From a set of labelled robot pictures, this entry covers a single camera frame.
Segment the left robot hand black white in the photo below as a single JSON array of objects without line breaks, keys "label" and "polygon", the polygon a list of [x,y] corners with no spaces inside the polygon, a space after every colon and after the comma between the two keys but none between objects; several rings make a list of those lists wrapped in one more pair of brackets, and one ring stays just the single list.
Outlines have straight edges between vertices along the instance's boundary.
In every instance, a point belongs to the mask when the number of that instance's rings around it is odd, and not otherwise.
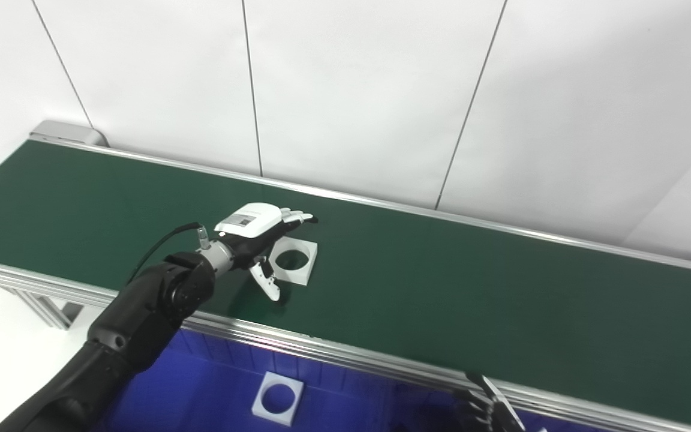
[{"label": "left robot hand black white", "polygon": [[281,290],[269,254],[286,233],[305,223],[318,222],[316,216],[307,212],[255,202],[242,206],[216,225],[216,242],[230,258],[229,271],[249,271],[269,299],[277,302]]}]

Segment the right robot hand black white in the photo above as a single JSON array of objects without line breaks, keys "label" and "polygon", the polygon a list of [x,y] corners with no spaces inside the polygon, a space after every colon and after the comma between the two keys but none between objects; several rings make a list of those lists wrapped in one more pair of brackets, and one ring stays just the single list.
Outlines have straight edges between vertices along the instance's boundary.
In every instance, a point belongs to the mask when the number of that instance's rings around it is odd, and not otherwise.
[{"label": "right robot hand black white", "polygon": [[474,383],[483,394],[464,391],[464,399],[471,406],[485,431],[526,431],[526,427],[504,394],[483,374],[465,372],[466,379]]}]

